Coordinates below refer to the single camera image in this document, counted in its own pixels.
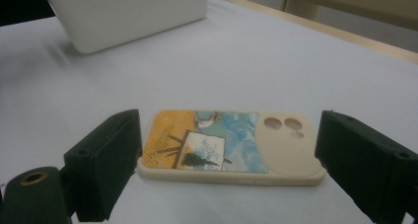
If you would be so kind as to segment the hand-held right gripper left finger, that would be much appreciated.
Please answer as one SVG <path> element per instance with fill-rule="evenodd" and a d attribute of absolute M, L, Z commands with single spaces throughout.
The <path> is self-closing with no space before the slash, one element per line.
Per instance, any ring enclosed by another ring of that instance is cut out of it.
<path fill-rule="evenodd" d="M 103 222 L 142 156 L 138 110 L 116 113 L 64 154 L 70 211 L 81 222 Z"/>

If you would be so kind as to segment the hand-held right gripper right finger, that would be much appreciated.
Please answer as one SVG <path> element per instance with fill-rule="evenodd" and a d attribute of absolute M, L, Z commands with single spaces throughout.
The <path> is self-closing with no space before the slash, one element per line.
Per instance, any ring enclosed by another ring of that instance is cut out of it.
<path fill-rule="evenodd" d="M 314 155 L 376 224 L 418 224 L 418 154 L 360 120 L 321 114 Z"/>

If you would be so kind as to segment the beige painted phone case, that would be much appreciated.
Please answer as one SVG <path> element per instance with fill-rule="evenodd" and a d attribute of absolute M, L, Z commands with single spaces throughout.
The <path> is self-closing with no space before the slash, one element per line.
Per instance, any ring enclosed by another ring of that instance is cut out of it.
<path fill-rule="evenodd" d="M 316 136 L 291 112 L 161 111 L 138 160 L 155 180 L 247 186 L 316 186 L 325 169 Z"/>

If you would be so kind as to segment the white plastic bin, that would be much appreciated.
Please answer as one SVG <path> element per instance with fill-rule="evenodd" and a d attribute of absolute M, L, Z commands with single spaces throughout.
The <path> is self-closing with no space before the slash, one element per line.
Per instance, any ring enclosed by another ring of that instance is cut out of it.
<path fill-rule="evenodd" d="M 47 0 L 73 46 L 93 53 L 206 17 L 208 0 Z"/>

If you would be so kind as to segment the beige shelf unit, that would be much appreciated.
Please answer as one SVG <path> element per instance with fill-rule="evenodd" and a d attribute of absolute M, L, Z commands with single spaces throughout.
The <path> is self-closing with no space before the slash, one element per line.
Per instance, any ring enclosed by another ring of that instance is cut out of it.
<path fill-rule="evenodd" d="M 283 0 L 280 10 L 312 20 L 319 6 L 418 32 L 418 0 Z"/>

